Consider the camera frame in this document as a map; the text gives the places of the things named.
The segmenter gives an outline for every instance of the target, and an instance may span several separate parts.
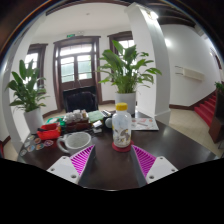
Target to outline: floor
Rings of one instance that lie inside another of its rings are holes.
[[[115,105],[114,104],[99,105],[99,110],[113,111],[115,110]],[[65,111],[62,111],[61,113],[57,113],[44,118],[44,121],[46,122],[51,117],[56,117],[64,114]],[[169,125],[173,129],[181,132],[182,134],[188,136],[189,138],[203,145],[205,148],[212,151],[218,157],[221,157],[222,154],[224,153],[224,142],[221,145],[222,149],[218,149],[220,143],[217,144],[213,143],[212,138],[208,133],[209,130],[208,125],[194,111],[171,109]],[[17,160],[18,154],[15,151],[11,141],[9,141],[5,145],[4,154],[5,159],[13,161]]]

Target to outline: potted plant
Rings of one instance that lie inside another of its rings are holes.
[[[216,117],[224,118],[224,85],[220,82],[215,82],[216,86],[216,105],[215,113]]]
[[[111,50],[104,50],[103,57],[100,60],[105,60],[107,63],[99,66],[97,72],[105,72],[108,76],[99,83],[111,82],[112,85],[116,85],[118,91],[115,94],[115,103],[127,103],[128,112],[134,114],[137,84],[140,83],[143,84],[142,86],[150,88],[143,81],[153,84],[153,75],[162,75],[162,73],[157,68],[147,67],[153,61],[146,59],[149,56],[148,53],[137,53],[136,45],[124,48],[119,42],[115,40],[112,40],[112,42],[118,54],[113,53]],[[142,66],[145,66],[146,69],[140,73],[139,69]]]
[[[41,115],[40,107],[45,107],[43,103],[39,103],[40,100],[47,97],[46,89],[44,86],[38,86],[34,89],[35,83],[41,79],[37,78],[39,74],[39,68],[33,69],[33,60],[28,64],[28,68],[25,67],[23,60],[19,63],[19,75],[16,72],[12,72],[14,80],[10,81],[6,86],[14,91],[16,99],[9,104],[9,106],[15,106],[15,109],[24,110],[24,117],[31,134],[36,134],[37,129],[44,124],[43,117]]]

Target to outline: stair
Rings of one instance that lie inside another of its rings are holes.
[[[199,107],[195,107],[194,111],[207,123],[210,127],[215,112],[216,95],[212,95],[204,103],[200,104]]]

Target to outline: sign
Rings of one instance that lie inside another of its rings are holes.
[[[75,36],[75,34],[69,34],[69,35],[67,35],[67,38],[74,37],[74,36]]]

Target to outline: dark wooden table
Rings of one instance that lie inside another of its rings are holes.
[[[140,112],[135,117],[148,117]],[[132,131],[134,145],[152,155],[164,156],[178,170],[218,157],[210,150],[186,137],[171,127],[157,121],[159,131]],[[96,148],[90,172],[84,176],[81,186],[92,189],[122,190],[139,188],[130,152],[120,153],[112,148],[112,130],[103,130],[92,138]],[[63,153],[54,141],[50,147],[27,152],[18,156],[18,162],[27,163],[47,170]]]

